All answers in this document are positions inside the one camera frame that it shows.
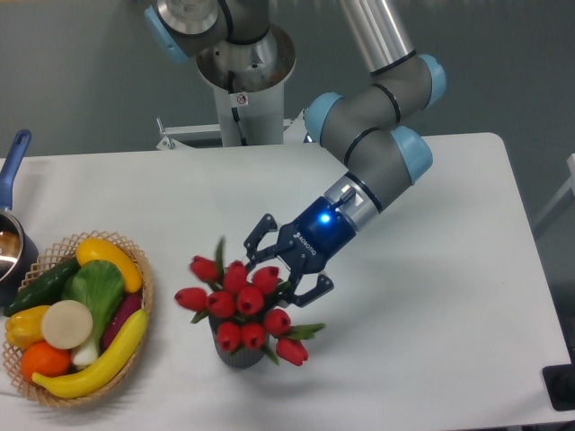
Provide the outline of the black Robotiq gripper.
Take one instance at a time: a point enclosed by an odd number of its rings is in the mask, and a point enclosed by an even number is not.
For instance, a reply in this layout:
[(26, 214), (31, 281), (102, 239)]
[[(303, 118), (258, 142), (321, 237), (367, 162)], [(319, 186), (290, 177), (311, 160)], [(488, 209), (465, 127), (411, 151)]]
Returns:
[(290, 277), (290, 287), (280, 295), (281, 307), (294, 305), (304, 308), (334, 288), (332, 279), (322, 270), (327, 261), (356, 236), (356, 231), (325, 197), (319, 197), (293, 222), (282, 225), (277, 245), (260, 249), (264, 237), (278, 229), (273, 215), (262, 216), (243, 242), (247, 258), (245, 266), (255, 269), (258, 264), (277, 255), (291, 275), (314, 274), (314, 285), (305, 289), (299, 287), (302, 278)]

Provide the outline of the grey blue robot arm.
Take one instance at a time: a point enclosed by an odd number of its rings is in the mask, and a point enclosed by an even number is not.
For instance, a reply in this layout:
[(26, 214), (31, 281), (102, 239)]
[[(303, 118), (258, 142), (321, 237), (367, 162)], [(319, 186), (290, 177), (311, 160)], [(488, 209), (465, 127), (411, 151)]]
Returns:
[[(341, 9), (372, 82), (352, 99), (320, 95), (305, 110), (308, 138), (345, 174), (293, 222), (264, 216), (246, 238), (248, 268), (280, 260), (281, 304), (303, 307), (332, 289), (327, 262), (430, 168), (432, 152), (410, 115), (442, 97), (446, 75), (419, 54), (389, 1), (344, 1)], [(194, 59), (212, 87), (225, 146), (279, 144), (284, 85), (296, 63), (291, 38), (265, 1), (154, 1), (145, 10), (156, 43), (175, 62)]]

